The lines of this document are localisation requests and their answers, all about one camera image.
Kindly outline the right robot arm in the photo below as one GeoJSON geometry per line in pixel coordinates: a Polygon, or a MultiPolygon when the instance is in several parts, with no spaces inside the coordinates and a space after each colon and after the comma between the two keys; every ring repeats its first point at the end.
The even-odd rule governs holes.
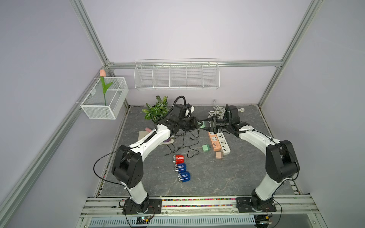
{"type": "Polygon", "coordinates": [[[217,115],[209,117],[210,131],[217,133],[225,129],[237,138],[249,142],[265,154],[266,174],[252,191],[249,202],[252,210],[261,212],[274,204],[274,194],[288,180],[294,180],[300,172],[300,165],[293,147],[288,140],[278,140],[242,122],[237,107],[226,105],[222,119],[217,115]]]}

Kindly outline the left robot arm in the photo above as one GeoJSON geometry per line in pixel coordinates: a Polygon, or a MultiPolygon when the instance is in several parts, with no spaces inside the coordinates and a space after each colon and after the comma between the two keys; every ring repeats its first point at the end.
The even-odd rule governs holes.
{"type": "Polygon", "coordinates": [[[144,175],[144,161],[147,156],[161,143],[170,139],[174,134],[197,128],[197,120],[192,116],[193,106],[186,102],[184,96],[178,96],[172,108],[159,120],[147,136],[129,145],[122,145],[116,151],[112,164],[112,174],[116,182],[106,180],[94,173],[100,180],[116,184],[125,188],[129,195],[126,201],[136,213],[145,213],[150,208],[149,194],[144,189],[142,178],[144,175]]]}

